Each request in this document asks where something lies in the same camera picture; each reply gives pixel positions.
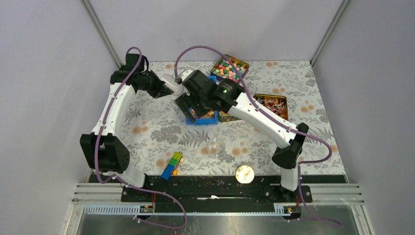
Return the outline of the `blue plastic bin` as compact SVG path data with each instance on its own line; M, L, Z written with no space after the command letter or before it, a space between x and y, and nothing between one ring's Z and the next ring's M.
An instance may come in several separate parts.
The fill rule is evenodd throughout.
M190 92L190 95L184 94L184 116L187 124L216 124L217 112L207 108L209 96L216 88L216 78L195 70L184 82L184 86Z

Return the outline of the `clear glass jar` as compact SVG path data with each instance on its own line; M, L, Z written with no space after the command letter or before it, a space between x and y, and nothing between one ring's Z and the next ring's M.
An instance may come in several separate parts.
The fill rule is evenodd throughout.
M225 143L220 138L212 138L207 143L208 155L212 159L219 159L225 153Z

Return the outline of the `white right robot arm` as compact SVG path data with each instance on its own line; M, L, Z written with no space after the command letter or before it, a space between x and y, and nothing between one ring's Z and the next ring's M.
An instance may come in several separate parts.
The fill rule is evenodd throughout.
M196 121L195 116L203 116L210 110L223 111L269 137L277 145L272 161L280 167L281 197L288 202L299 197L298 163L308 131L306 124L284 120L256 101L246 88L230 79L216 83L199 70L186 70L175 75L175 82L182 89L175 103L190 123Z

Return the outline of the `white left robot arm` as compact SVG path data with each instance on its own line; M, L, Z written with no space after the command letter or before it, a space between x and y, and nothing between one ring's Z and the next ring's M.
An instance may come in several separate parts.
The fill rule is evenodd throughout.
M145 184L146 174L131 163L130 152L119 138L122 126L138 91L160 98L180 96L184 90L173 76L158 77L149 69L148 59L135 53L126 55L125 65L114 71L110 84L104 110L91 133L81 135L80 145L89 168L95 170L100 183L120 179L124 185L134 187L133 195L138 200L146 201L152 189Z

